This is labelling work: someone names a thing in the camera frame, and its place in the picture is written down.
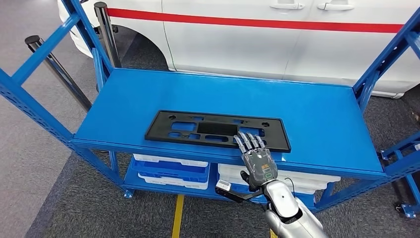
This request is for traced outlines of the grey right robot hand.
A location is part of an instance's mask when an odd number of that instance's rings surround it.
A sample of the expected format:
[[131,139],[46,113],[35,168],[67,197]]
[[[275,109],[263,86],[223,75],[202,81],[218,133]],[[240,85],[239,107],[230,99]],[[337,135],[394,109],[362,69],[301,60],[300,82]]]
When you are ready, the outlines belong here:
[[241,151],[241,158],[247,171],[241,171],[241,178],[249,185],[249,191],[256,192],[262,186],[278,177],[277,165],[258,135],[238,132],[234,140]]

